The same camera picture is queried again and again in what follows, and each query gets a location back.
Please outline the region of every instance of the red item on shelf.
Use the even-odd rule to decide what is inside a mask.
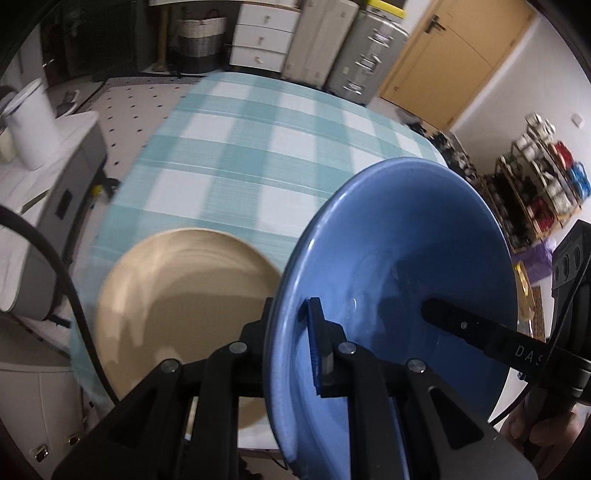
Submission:
[[[556,142],[554,144],[554,147],[556,148],[556,151],[558,152],[558,154],[562,160],[563,168],[565,170],[568,170],[569,168],[571,168],[574,163],[573,155],[571,154],[569,149],[566,148],[565,144],[563,144],[562,142]]]
[[[541,232],[547,232],[554,225],[554,215],[544,199],[538,198],[530,204],[531,213]]]

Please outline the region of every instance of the human hand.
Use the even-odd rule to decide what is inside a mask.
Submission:
[[[525,429],[525,410],[522,402],[505,420],[501,427],[501,435],[523,453],[523,444],[519,439],[523,437]],[[573,411],[542,420],[532,427],[529,436],[530,442],[540,447],[549,447],[547,456],[537,468],[540,478],[546,478],[551,474],[569,451],[582,429],[583,425]]]

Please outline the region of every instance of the wall outlet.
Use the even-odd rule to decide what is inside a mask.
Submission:
[[[585,120],[578,113],[575,113],[570,119],[577,128],[583,128],[585,125]]]

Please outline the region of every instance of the blue item on shelf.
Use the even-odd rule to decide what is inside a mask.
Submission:
[[[589,184],[583,164],[576,162],[567,172],[581,201],[586,200],[591,195],[591,184]]]

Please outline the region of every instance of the black cable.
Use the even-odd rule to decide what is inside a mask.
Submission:
[[[493,425],[493,426],[496,425],[502,419],[504,419],[509,413],[511,413],[513,410],[515,410],[517,408],[517,406],[527,396],[527,394],[531,391],[531,389],[534,388],[534,386],[540,382],[540,378],[543,375],[546,366],[548,365],[548,361],[550,360],[550,355],[552,354],[552,351],[554,350],[554,348],[556,347],[556,344],[558,343],[558,337],[560,336],[560,332],[562,331],[562,326],[564,325],[564,320],[566,319],[566,314],[569,312],[570,308],[573,305],[574,296],[577,294],[577,290],[579,289],[579,287],[581,286],[581,283],[583,282],[583,279],[585,277],[587,269],[589,268],[590,263],[591,263],[591,252],[589,252],[589,254],[587,255],[587,258],[585,260],[583,268],[581,270],[579,270],[579,273],[577,273],[577,278],[574,282],[574,287],[570,290],[569,296],[567,297],[568,301],[565,302],[565,304],[562,308],[562,311],[560,312],[560,315],[558,316],[556,328],[554,329],[554,332],[552,333],[552,336],[550,337],[550,348],[548,349],[548,353],[546,355],[544,355],[544,359],[542,361],[542,364],[540,365],[540,369],[537,371],[536,378],[534,380],[532,380],[531,382],[528,382],[528,384],[523,388],[521,393],[519,395],[517,395],[516,399],[511,403],[511,405],[509,405],[505,410],[503,410],[500,414],[498,414],[493,420],[491,420],[489,422],[491,425]]]
[[[285,460],[283,460],[283,465],[279,463],[279,460],[277,460],[275,457],[273,457],[273,455],[271,455],[271,453],[269,452],[269,450],[265,450],[265,453],[267,454],[267,456],[273,460],[274,463],[276,463],[280,468],[282,468],[283,470],[285,470],[286,472],[290,471],[290,468],[287,466],[287,462]]]
[[[96,353],[95,344],[92,341],[92,336],[88,328],[88,323],[86,323],[86,317],[84,316],[80,299],[76,293],[76,288],[72,282],[72,279],[70,278],[68,270],[61,261],[60,256],[35,227],[33,227],[20,215],[6,208],[4,205],[0,205],[0,225],[4,225],[6,228],[9,228],[13,232],[26,239],[31,245],[37,248],[39,253],[43,255],[43,257],[45,257],[45,259],[49,262],[53,271],[56,273],[57,281],[62,291],[66,294],[66,297],[70,302],[72,311],[74,313],[74,318],[76,319],[76,323],[80,329],[82,342],[88,351],[90,361],[92,362],[92,366],[99,377],[100,383],[103,385],[103,388],[107,392],[109,398],[114,404],[117,405],[119,403],[119,399],[117,398],[113,387],[111,387],[111,384],[107,379],[105,371],[103,370],[103,366],[100,364],[99,355]]]
[[[62,326],[62,327],[66,327],[66,328],[72,328],[72,322],[68,319],[63,319],[58,315],[49,315],[49,317],[47,318],[48,322],[52,322],[55,323],[56,325]]]

